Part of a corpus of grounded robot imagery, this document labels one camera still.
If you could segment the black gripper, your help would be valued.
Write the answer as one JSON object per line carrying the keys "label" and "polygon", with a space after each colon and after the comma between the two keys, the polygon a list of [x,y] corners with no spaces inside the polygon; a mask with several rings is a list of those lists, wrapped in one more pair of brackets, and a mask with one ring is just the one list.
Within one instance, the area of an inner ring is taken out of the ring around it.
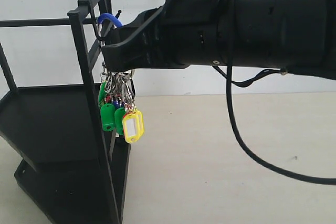
{"label": "black gripper", "polygon": [[234,0],[165,0],[109,31],[101,51],[112,72],[225,66],[233,26]]}

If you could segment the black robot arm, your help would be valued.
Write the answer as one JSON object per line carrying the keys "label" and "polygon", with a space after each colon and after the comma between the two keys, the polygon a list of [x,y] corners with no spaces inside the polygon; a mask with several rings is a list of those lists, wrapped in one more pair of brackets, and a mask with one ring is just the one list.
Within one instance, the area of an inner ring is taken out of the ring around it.
{"label": "black robot arm", "polygon": [[255,67],[335,79],[335,0],[165,0],[108,32],[113,72]]}

